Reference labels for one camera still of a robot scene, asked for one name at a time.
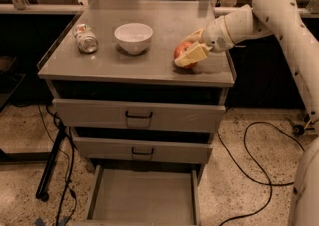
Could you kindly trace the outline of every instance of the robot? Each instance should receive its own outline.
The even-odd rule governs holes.
[[[193,42],[174,62],[180,67],[202,61],[208,52],[223,52],[247,39],[273,34],[314,128],[319,133],[319,43],[306,28],[296,0],[252,0],[237,11],[221,16],[187,36]],[[319,138],[303,154],[292,193],[289,226],[319,225]]]

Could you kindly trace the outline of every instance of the terrazzo floor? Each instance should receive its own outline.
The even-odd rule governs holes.
[[[259,122],[271,123],[292,135],[287,119],[302,124],[304,117],[303,110],[229,109],[224,116],[219,135],[233,158],[249,176],[267,182],[261,169],[244,148],[245,132],[254,123],[247,131],[246,146],[268,173],[272,183],[284,184],[294,180],[302,150],[294,140],[274,127]],[[54,139],[57,133],[53,119],[43,105],[23,108],[7,105],[0,113],[0,123],[1,149],[7,153],[50,151],[53,143],[48,134]],[[298,137],[298,140],[306,147],[315,137],[316,134],[309,130]],[[1,223],[6,226],[54,225],[68,168],[67,155],[69,160],[71,158],[67,141],[62,143],[61,151],[64,153],[59,152],[47,202],[35,198],[45,168],[44,163],[0,166]],[[84,219],[93,173],[87,170],[86,160],[77,152],[71,180],[70,187],[77,199],[71,221],[81,221]],[[272,198],[261,212],[222,224],[231,217],[261,209],[269,199],[270,187],[247,178],[234,164],[217,135],[213,142],[211,160],[205,168],[198,190],[202,226],[287,224],[291,185],[273,187]],[[69,216],[74,206],[75,199],[67,192],[60,220]]]

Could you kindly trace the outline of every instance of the drawer handle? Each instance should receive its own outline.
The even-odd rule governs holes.
[[[152,156],[154,153],[154,149],[152,148],[150,152],[135,152],[134,148],[131,148],[132,155],[139,155],[139,156]]]
[[[150,119],[152,118],[153,112],[150,112],[148,116],[136,116],[136,115],[129,115],[129,112],[126,111],[126,118],[137,118],[137,119]]]

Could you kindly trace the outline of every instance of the apple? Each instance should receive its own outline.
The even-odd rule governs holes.
[[[175,59],[178,58],[178,57],[179,57],[183,52],[185,52],[185,51],[187,50],[187,48],[189,48],[191,45],[192,45],[192,42],[190,42],[190,41],[184,41],[184,42],[180,43],[180,44],[176,47],[176,49],[175,49],[175,51],[174,51],[174,53],[173,53],[174,58],[175,58]],[[186,66],[183,66],[182,68],[191,69],[191,68],[194,67],[196,64],[197,64],[197,63],[191,63],[191,64],[188,64],[188,65],[186,65]]]

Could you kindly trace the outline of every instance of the desk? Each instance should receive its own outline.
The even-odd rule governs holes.
[[[92,27],[98,51],[81,54],[70,31],[40,64],[39,76],[49,84],[63,124],[72,128],[80,155],[99,160],[85,215],[88,222],[199,224],[197,184],[210,159],[235,73],[226,53],[211,53],[192,70],[177,69],[172,54],[181,38],[212,19],[207,2],[97,0],[77,23]],[[154,31],[150,46],[137,56],[122,51],[113,35],[128,22],[148,24]],[[155,178],[169,195],[154,193]],[[176,184],[178,192],[188,193],[184,202],[170,198],[177,192],[166,186]],[[96,190],[99,186],[108,190]],[[144,192],[128,193],[133,186],[138,193],[142,186]],[[156,212],[145,216],[148,212],[134,204],[148,207],[149,196]],[[173,209],[164,197],[174,200]],[[119,204],[125,209],[120,215]]]

